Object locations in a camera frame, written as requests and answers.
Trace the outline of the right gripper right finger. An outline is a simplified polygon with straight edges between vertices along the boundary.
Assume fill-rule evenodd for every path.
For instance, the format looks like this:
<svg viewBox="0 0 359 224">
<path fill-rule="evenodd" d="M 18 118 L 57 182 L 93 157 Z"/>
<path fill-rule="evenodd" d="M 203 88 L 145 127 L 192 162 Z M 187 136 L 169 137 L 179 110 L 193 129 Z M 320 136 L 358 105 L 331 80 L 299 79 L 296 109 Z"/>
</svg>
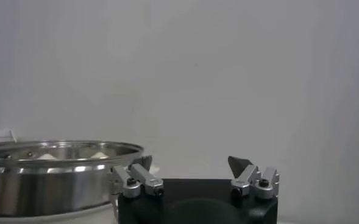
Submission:
<svg viewBox="0 0 359 224">
<path fill-rule="evenodd" d="M 234 176 L 230 182 L 233 198 L 246 197 L 251 191 L 261 200 L 279 196 L 280 175 L 277 169 L 267 167 L 261 172 L 258 166 L 248 159 L 229 156 L 227 160 Z"/>
</svg>

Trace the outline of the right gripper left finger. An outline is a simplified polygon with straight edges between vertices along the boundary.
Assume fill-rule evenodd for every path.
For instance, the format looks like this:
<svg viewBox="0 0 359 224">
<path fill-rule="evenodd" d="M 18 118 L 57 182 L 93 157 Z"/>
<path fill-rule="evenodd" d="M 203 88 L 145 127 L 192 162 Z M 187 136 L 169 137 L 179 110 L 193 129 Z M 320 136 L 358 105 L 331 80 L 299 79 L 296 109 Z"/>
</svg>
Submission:
<svg viewBox="0 0 359 224">
<path fill-rule="evenodd" d="M 141 191 L 153 197 L 161 197 L 165 193 L 161 178 L 150 173 L 152 156 L 142 156 L 133 160 L 127 167 L 114 166 L 111 168 L 112 181 L 110 193 L 126 198 L 137 198 Z"/>
</svg>

